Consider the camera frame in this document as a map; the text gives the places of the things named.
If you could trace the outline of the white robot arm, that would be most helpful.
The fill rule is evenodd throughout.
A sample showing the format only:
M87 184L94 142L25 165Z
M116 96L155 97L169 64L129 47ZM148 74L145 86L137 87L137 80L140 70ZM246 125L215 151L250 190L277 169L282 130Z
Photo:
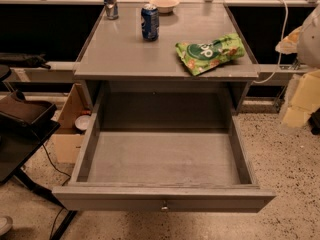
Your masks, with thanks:
M304 20L297 43L298 60L320 68L320 4Z

